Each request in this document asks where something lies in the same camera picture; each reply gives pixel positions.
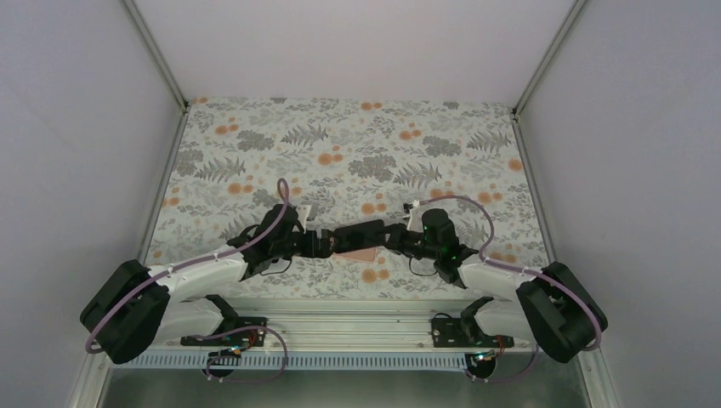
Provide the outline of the black phone pink edge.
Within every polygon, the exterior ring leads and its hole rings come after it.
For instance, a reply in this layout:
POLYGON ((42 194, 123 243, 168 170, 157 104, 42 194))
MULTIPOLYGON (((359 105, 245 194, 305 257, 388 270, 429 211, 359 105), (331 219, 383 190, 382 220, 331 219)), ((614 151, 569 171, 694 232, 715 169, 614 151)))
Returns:
POLYGON ((366 221, 335 229, 332 232, 333 251, 346 253, 368 248, 384 247, 386 225, 382 219, 366 221))

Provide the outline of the pink phone case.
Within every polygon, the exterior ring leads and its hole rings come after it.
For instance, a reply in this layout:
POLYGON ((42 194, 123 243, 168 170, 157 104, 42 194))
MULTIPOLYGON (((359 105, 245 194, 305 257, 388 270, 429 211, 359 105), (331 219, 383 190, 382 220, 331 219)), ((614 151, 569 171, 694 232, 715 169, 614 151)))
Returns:
POLYGON ((352 252, 335 253, 332 256, 334 258, 339 258, 339 259, 348 260, 348 261, 352 261, 352 262, 373 264, 376 261, 377 255, 378 255, 377 248, 366 248, 366 249, 356 250, 356 251, 352 251, 352 252))

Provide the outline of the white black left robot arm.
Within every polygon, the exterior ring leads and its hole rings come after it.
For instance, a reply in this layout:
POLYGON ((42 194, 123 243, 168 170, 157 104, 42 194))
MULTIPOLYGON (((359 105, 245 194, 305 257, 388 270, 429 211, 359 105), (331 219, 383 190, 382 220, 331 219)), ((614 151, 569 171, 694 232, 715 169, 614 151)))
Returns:
POLYGON ((328 258, 340 240, 328 229, 309 230, 300 207, 277 204, 263 220, 222 246, 179 263, 121 263, 80 314, 85 350, 127 363, 151 345, 181 337, 216 344, 236 334, 236 320, 215 289, 267 271, 295 257, 328 258))

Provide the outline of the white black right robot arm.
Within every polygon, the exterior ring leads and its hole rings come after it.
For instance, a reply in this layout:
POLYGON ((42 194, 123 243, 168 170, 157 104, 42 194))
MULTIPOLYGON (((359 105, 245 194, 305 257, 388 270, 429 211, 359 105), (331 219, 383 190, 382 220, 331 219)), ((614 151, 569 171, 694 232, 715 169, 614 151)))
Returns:
POLYGON ((532 341, 561 363, 600 345, 608 320, 565 264, 533 269, 483 256, 460 242, 439 208, 411 215, 407 224, 392 224, 383 233, 389 251, 429 259, 445 283, 482 292, 461 317, 460 332, 469 345, 496 335, 514 337, 532 341))

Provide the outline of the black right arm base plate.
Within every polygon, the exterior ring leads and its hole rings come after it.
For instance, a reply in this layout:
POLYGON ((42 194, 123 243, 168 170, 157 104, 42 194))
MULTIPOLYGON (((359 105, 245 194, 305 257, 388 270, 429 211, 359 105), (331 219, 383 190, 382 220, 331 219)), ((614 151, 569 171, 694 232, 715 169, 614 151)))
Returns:
POLYGON ((482 331, 475 314, 493 297, 481 297, 453 317, 445 312, 437 313, 431 320, 431 335, 435 348, 512 348, 514 340, 508 336, 489 335, 482 331))

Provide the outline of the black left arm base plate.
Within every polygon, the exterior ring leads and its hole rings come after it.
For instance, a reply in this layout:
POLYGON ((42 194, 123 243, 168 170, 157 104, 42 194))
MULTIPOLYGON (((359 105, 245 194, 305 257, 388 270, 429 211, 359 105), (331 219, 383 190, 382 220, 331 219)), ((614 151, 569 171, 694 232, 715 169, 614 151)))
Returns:
POLYGON ((267 323, 267 318, 259 316, 224 319, 220 326, 210 334, 212 339, 182 337, 180 344, 185 347, 220 347, 222 349, 262 347, 264 345, 264 328, 267 323))

